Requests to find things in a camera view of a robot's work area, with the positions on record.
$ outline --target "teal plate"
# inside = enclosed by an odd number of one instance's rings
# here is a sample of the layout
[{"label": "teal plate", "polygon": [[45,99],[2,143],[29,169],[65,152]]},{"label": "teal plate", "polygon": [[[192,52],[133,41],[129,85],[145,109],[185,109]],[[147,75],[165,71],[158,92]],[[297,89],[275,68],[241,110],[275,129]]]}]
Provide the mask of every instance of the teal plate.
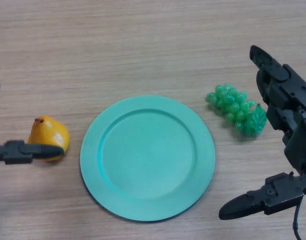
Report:
[{"label": "teal plate", "polygon": [[211,181],[215,149],[200,117],[162,96],[122,100],[89,127],[80,153],[83,180],[103,207],[135,221],[188,209]]}]

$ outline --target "pear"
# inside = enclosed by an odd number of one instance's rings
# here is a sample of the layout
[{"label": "pear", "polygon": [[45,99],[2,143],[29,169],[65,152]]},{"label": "pear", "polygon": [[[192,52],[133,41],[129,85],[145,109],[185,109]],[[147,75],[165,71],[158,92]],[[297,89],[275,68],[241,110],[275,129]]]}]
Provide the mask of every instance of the pear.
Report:
[{"label": "pear", "polygon": [[[48,144],[59,146],[66,152],[69,145],[69,133],[64,124],[49,116],[39,116],[35,119],[31,134],[27,140],[29,144]],[[46,162],[58,161],[63,156],[44,159]]]}]

